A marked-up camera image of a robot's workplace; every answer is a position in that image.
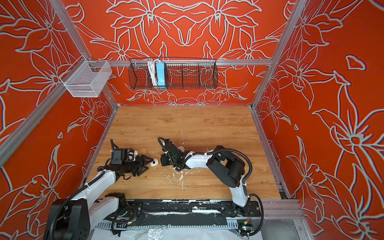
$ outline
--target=black wire basket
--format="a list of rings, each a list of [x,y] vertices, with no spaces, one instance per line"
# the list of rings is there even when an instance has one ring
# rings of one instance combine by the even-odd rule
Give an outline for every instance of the black wire basket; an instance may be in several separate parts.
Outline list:
[[[153,86],[148,61],[164,62],[165,86]],[[215,89],[218,72],[215,59],[206,58],[131,58],[129,85],[133,89]]]

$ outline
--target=wooden table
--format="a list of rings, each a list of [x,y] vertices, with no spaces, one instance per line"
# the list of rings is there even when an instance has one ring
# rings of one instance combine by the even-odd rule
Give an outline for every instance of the wooden table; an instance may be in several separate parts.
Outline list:
[[[170,138],[176,146],[195,152],[215,149],[216,145],[239,150],[253,165],[252,175],[247,180],[248,193],[255,193],[264,199],[280,198],[249,107],[246,106],[122,106],[92,167],[89,180],[97,174],[97,167],[103,166],[111,157],[111,138],[121,148],[132,148],[139,154],[160,160],[163,152],[157,137]],[[102,196],[110,192],[123,192],[131,199],[231,198],[229,187],[209,169],[177,172],[172,166],[162,167],[161,163],[149,166],[149,170],[140,177],[129,180],[120,178]]]

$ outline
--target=white wire basket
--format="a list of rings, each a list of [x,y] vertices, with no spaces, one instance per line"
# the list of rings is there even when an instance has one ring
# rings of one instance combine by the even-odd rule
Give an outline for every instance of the white wire basket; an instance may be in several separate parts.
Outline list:
[[[108,61],[101,68],[92,68],[87,61],[80,61],[75,72],[63,82],[73,97],[96,98],[112,74]]]

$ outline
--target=wooden tabletop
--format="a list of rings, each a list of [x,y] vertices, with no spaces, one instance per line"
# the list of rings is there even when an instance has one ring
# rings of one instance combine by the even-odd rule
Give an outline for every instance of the wooden tabletop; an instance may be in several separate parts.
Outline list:
[[[244,153],[253,165],[247,180],[248,193],[263,199],[279,199],[264,150],[260,143],[249,107],[130,107],[122,106],[115,116],[89,180],[97,167],[111,157],[111,143],[132,148],[139,154],[158,158],[163,153],[157,137],[170,138],[186,151],[205,152],[217,145]],[[230,199],[229,187],[205,168],[177,172],[172,166],[159,163],[140,177],[120,178],[101,196],[123,192],[128,199]]]

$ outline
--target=blue power strip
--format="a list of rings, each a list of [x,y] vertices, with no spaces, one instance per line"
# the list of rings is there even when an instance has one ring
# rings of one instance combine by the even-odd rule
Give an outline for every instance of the blue power strip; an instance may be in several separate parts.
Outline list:
[[[166,85],[166,79],[164,76],[164,63],[156,63],[156,72],[157,72],[157,82],[159,86],[164,86]]]

